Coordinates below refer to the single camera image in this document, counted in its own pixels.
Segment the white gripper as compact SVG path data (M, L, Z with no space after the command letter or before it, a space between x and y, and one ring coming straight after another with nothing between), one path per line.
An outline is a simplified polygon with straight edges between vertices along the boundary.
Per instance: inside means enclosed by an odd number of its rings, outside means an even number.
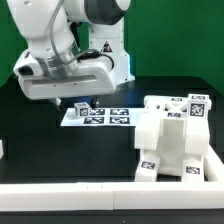
M60 98L113 93L117 84L111 67L112 63L108 58L82 60L77 63L74 75L64 79L20 76L18 82L26 97L32 100L50 99L58 110L62 110ZM93 96L90 105L98 107L99 96Z

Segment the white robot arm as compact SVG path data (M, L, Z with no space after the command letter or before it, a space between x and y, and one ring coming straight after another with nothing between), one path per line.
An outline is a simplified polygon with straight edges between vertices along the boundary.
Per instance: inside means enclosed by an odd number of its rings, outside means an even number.
M7 0L28 48L14 66L32 100L112 94L135 77L124 49L131 0Z

